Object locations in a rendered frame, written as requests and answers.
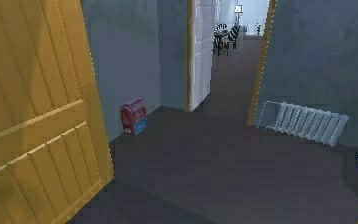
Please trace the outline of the black dining table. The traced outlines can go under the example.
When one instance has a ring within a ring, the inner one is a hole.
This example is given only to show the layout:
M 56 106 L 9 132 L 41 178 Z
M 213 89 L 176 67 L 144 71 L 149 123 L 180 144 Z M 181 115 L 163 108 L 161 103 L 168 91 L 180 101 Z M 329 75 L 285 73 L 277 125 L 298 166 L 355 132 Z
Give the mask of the black dining table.
M 224 37 L 226 37 L 228 35 L 228 31 L 227 30 L 223 30 L 223 31 L 217 31 L 214 33 L 214 44 L 215 44 L 215 51 L 217 53 L 220 53 L 221 47 L 222 47 L 222 39 Z

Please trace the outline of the red and blue box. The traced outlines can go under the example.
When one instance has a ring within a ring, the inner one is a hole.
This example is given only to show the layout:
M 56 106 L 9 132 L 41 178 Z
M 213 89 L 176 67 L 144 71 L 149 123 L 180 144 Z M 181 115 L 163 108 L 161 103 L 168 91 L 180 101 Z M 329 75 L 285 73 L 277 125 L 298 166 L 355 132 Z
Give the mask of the red and blue box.
M 126 135 L 136 136 L 147 126 L 147 111 L 141 97 L 121 107 L 121 122 Z

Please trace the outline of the white room door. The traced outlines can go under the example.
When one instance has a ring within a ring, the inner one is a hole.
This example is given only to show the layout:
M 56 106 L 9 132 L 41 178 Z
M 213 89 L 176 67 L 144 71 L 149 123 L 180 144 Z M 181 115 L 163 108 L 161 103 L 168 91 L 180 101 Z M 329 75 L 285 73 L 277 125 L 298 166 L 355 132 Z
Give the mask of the white room door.
M 194 111 L 211 91 L 215 0 L 193 0 L 192 6 L 190 110 Z

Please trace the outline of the white floor lamp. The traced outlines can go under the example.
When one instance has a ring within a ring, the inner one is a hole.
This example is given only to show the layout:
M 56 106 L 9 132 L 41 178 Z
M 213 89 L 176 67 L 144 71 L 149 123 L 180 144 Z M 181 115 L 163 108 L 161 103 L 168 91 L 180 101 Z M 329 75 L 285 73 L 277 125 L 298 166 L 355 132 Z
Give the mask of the white floor lamp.
M 243 14 L 243 6 L 242 5 L 236 5 L 234 9 L 235 13 L 235 25 L 240 25 L 240 16 Z

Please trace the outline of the yellow wooden room door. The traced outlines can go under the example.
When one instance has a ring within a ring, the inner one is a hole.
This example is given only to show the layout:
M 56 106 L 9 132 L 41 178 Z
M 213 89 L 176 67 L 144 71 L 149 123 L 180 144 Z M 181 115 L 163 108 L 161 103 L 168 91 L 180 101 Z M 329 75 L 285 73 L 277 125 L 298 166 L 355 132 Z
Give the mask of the yellow wooden room door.
M 113 175 L 81 0 L 0 0 L 0 224 L 67 224 Z

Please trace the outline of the white wall radiator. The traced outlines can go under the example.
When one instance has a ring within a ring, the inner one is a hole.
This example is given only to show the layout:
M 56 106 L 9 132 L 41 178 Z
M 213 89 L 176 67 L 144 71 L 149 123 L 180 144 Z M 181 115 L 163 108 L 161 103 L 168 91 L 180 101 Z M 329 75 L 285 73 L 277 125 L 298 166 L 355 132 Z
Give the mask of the white wall radiator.
M 275 132 L 293 135 L 309 141 L 335 146 L 349 117 L 286 102 L 276 102 L 279 112 L 275 124 L 266 126 Z

